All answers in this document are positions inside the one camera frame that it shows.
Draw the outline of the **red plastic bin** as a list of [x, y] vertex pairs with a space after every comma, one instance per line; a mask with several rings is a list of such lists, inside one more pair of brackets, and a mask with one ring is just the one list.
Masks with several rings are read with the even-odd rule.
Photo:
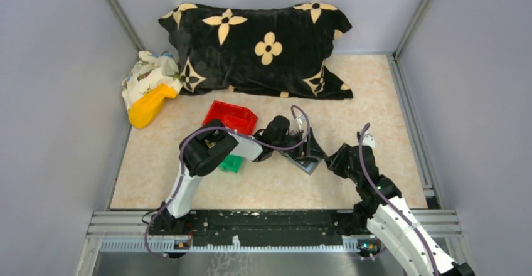
[[245, 135], [252, 135], [258, 117], [247, 107], [214, 100], [202, 125], [218, 119], [224, 126]]

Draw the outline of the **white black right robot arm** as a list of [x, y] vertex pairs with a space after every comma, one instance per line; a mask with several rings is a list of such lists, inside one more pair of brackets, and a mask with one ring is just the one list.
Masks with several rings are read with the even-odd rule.
[[343, 144], [326, 161], [335, 175], [350, 179], [361, 200], [341, 214], [340, 235], [371, 233], [390, 251], [407, 275], [474, 275], [441, 249], [406, 204], [395, 183], [380, 173], [370, 146]]

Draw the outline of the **green plastic bin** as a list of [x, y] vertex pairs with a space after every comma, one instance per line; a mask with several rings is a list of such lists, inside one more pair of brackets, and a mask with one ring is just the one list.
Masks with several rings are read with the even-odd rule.
[[228, 155], [224, 160], [222, 160], [219, 168], [225, 172], [238, 173], [244, 158], [235, 155]]

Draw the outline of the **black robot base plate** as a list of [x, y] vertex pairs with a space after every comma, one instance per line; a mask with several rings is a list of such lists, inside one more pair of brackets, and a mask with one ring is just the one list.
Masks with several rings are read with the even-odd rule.
[[340, 235], [335, 230], [341, 214], [353, 210], [196, 210], [170, 221], [156, 210], [141, 221], [150, 236], [185, 236], [186, 242], [175, 243], [177, 249], [192, 247], [304, 248], [341, 246], [349, 236], [362, 236], [352, 244], [363, 257], [375, 256], [382, 246], [377, 238], [363, 230]]

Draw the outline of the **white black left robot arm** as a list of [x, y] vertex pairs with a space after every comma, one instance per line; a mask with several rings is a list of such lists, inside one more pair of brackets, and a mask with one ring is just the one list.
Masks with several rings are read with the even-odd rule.
[[277, 151], [292, 162], [309, 164], [308, 170], [327, 158], [306, 114], [293, 119], [278, 115], [254, 135], [232, 130], [216, 119], [185, 138], [179, 148], [178, 176], [161, 211], [165, 229], [174, 235], [187, 229], [186, 215], [202, 178], [229, 155], [262, 162]]

